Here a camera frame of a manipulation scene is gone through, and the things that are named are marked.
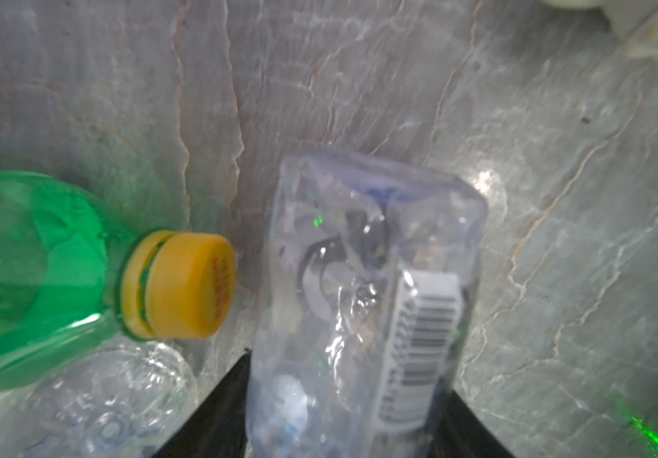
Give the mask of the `clear bottle blue label white cap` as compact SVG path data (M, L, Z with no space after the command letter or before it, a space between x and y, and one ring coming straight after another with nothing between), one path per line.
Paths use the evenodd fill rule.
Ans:
M247 391L256 457L424 457L481 274L484 196L353 152L283 158Z

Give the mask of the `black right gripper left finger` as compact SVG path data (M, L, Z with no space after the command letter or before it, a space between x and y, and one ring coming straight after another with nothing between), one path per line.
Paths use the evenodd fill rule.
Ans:
M247 350L157 458L242 458L248 440L245 417L252 352Z

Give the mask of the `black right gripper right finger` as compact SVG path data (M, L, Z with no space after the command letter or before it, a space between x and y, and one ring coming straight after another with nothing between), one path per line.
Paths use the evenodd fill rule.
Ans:
M447 408L428 457L514 458L514 455L454 391L449 395Z

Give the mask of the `green bottle yellow cap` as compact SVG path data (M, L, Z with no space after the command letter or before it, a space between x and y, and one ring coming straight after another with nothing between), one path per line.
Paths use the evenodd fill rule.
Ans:
M0 172L0 391L116 336L207 339L235 290L235 252L224 237L138 232L80 187Z

